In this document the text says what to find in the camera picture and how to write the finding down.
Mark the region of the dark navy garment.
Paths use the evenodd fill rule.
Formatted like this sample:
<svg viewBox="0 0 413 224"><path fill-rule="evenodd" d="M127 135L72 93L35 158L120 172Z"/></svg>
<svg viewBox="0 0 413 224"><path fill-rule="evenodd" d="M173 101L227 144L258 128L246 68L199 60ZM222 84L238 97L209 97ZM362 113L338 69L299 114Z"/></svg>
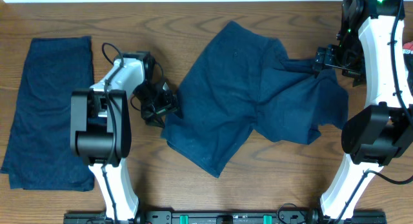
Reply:
<svg viewBox="0 0 413 224"><path fill-rule="evenodd" d="M93 84L89 36L32 40L1 167L10 188L93 189L93 173L70 150L71 94Z"/></svg>

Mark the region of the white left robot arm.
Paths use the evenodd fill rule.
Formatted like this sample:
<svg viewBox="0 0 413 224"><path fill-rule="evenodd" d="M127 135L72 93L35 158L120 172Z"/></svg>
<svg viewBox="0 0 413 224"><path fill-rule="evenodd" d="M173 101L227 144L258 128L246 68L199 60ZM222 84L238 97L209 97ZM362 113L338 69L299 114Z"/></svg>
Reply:
<svg viewBox="0 0 413 224"><path fill-rule="evenodd" d="M166 79L152 82L158 64L150 52L121 52L102 80L72 93L70 148L95 176L106 206L102 217L83 218L83 223L141 221L126 164L132 143L128 103L138 99L141 118L160 128L165 115L180 111Z"/></svg>

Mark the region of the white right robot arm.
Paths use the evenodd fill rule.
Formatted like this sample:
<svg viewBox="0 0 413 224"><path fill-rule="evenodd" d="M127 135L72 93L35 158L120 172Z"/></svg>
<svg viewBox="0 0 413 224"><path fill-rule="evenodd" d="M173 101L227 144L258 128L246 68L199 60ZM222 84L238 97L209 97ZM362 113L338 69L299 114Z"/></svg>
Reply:
<svg viewBox="0 0 413 224"><path fill-rule="evenodd" d="M412 144L412 92L403 57L403 0L343 0L336 45L317 50L314 72L342 71L364 84L364 109L341 133L343 160L307 223L384 223L382 212L358 212L374 177Z"/></svg>

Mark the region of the dark blue shorts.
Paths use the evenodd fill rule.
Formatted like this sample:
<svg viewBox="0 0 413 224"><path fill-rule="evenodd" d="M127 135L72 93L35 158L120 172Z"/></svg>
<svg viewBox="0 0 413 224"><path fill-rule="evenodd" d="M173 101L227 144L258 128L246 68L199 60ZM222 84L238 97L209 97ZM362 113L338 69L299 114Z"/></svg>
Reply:
<svg viewBox="0 0 413 224"><path fill-rule="evenodd" d="M348 93L332 69L291 59L278 39L229 22L177 90L180 114L166 117L168 146L214 177L258 132L269 141L313 143L321 125L343 128Z"/></svg>

